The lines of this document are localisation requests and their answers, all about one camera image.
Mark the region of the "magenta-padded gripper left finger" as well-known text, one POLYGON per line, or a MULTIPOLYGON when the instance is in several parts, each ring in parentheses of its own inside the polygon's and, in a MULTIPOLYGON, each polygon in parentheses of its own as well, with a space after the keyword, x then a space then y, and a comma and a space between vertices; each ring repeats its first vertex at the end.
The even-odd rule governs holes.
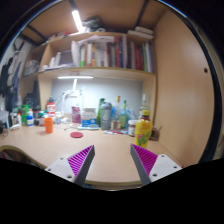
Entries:
POLYGON ((94 156, 95 148, 90 145, 67 158, 57 159, 46 168, 46 171, 78 186, 83 186, 94 156))

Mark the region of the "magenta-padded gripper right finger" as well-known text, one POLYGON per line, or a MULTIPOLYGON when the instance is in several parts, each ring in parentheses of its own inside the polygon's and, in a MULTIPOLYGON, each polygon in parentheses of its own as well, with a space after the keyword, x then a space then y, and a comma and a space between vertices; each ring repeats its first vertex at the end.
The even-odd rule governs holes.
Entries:
POLYGON ((181 170, 181 167, 167 155, 156 155, 134 144, 130 147, 130 154, 143 186, 181 170))

